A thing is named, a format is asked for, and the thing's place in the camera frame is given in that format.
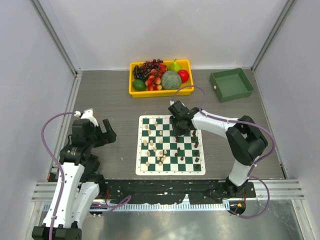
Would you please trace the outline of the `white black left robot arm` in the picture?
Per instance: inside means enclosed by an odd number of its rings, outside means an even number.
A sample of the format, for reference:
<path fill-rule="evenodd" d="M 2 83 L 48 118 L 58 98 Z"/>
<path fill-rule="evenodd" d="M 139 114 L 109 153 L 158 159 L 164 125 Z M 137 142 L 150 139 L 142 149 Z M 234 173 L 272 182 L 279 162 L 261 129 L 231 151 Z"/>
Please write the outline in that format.
<path fill-rule="evenodd" d="M 82 225 L 94 199 L 102 199 L 107 184 L 97 174 L 99 158 L 91 153 L 93 148 L 103 147 L 116 141 L 108 119 L 102 132 L 94 117 L 75 120 L 70 142 L 59 153 L 58 180 L 50 208 L 40 226 L 35 226 L 34 240 L 80 240 Z"/>

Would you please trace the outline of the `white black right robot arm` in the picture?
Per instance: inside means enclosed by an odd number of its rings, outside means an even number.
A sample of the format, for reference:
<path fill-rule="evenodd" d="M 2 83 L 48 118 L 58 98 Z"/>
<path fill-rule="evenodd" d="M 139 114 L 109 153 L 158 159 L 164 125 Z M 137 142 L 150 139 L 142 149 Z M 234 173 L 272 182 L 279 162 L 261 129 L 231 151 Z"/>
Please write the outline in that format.
<path fill-rule="evenodd" d="M 232 170 L 225 181 L 228 197 L 238 197 L 244 192 L 254 161 L 268 146 L 261 130 L 254 126 L 251 117 L 226 118 L 210 114 L 198 107 L 188 109 L 182 102 L 171 101 L 172 129 L 175 136 L 195 131 L 206 131 L 227 139 L 235 158 Z"/>

